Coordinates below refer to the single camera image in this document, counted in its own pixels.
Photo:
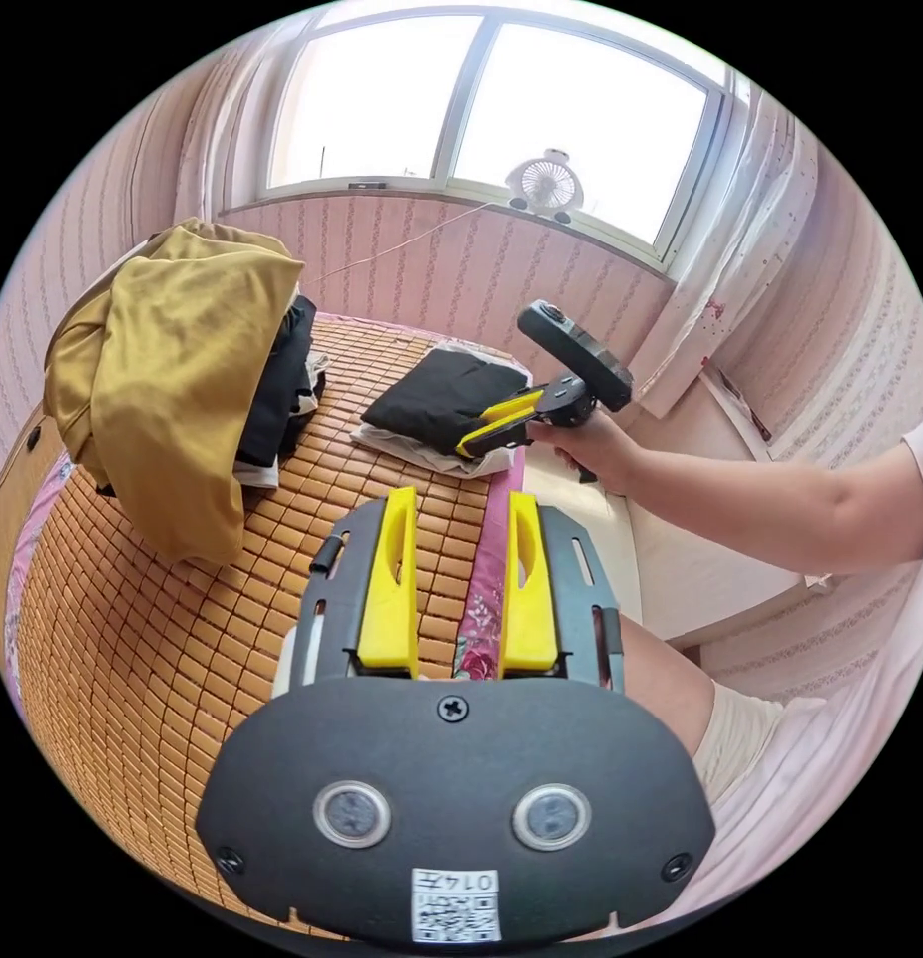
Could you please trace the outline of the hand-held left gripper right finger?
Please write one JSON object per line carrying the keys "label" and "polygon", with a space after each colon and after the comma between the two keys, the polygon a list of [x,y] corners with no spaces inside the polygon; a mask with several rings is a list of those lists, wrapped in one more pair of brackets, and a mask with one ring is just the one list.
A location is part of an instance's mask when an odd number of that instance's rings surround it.
{"label": "hand-held left gripper right finger", "polygon": [[549,566],[536,497],[508,496],[500,671],[549,671],[558,656]]}

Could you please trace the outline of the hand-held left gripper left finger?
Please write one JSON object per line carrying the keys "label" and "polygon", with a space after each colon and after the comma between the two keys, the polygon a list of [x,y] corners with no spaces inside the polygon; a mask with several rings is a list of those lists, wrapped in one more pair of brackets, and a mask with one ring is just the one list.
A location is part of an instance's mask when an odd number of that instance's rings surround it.
{"label": "hand-held left gripper left finger", "polygon": [[367,669],[417,669],[416,489],[393,489],[383,504],[357,655]]}

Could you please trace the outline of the person's right hand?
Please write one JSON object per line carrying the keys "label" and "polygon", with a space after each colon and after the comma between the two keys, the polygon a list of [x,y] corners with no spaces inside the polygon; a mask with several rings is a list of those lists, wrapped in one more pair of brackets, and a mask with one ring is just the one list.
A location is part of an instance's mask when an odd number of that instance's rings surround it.
{"label": "person's right hand", "polygon": [[596,409],[574,427],[532,421],[527,434],[535,443],[552,447],[576,470],[593,473],[607,492],[634,496],[638,491],[644,450],[603,410]]}

